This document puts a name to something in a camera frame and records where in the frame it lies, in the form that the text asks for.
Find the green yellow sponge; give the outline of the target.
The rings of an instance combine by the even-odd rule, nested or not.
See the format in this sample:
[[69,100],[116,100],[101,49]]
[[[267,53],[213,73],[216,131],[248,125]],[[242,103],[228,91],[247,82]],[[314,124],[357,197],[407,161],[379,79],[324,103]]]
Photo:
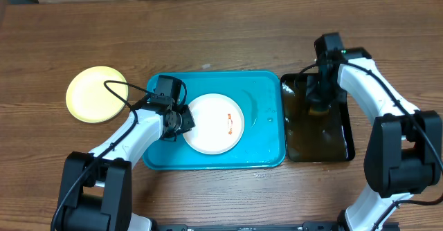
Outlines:
[[308,110],[308,114],[311,116],[326,116],[329,113],[329,108],[326,109],[311,104]]

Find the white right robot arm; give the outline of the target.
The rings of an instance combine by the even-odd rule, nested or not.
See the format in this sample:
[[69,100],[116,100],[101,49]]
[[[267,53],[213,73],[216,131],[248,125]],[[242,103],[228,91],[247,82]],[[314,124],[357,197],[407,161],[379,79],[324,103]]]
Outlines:
[[338,230],[382,230],[401,205],[437,205],[417,201],[442,175],[442,119],[420,111],[393,89],[364,48],[317,48],[318,72],[307,84],[311,114],[329,111],[339,93],[350,94],[372,123],[364,159],[367,185],[341,212]]

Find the white plate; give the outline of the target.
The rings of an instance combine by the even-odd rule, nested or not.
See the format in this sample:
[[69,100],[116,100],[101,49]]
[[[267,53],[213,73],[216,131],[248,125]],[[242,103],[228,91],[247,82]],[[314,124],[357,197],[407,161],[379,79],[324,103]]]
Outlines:
[[244,114],[231,98],[209,93],[189,104],[195,126],[184,133],[184,139],[195,151],[207,155],[231,150],[241,139]]

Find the light green plate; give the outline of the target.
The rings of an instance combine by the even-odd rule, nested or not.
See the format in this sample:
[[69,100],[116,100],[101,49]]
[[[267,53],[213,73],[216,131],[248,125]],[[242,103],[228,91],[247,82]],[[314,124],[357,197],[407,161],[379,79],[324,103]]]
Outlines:
[[107,90],[107,80],[126,82],[122,73],[108,66],[94,66],[76,75],[66,91],[70,114],[87,123],[104,122],[118,115],[125,104]]

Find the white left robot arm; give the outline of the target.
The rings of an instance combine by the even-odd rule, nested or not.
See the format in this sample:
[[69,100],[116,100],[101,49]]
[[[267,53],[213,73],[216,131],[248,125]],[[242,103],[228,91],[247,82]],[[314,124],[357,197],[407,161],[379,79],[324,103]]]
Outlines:
[[160,112],[143,107],[89,153],[65,160],[52,230],[153,230],[132,211],[132,170],[157,140],[176,139],[194,127],[189,107]]

